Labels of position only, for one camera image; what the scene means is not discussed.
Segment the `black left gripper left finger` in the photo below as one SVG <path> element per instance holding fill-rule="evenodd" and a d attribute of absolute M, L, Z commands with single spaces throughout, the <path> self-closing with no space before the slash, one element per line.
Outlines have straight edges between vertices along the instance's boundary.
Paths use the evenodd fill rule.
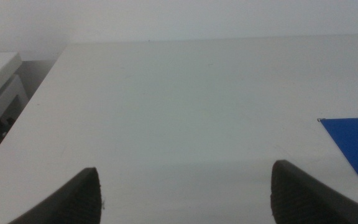
<path fill-rule="evenodd" d="M 77 224 L 101 222 L 101 186 L 95 167 L 85 168 L 15 224 Z"/>

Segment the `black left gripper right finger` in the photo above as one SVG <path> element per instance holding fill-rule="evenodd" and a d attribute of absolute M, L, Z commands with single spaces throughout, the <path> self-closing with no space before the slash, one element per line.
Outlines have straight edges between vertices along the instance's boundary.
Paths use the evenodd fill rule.
<path fill-rule="evenodd" d="M 279 224 L 358 224 L 358 203 L 323 184 L 291 162 L 272 166 L 270 208 Z"/>

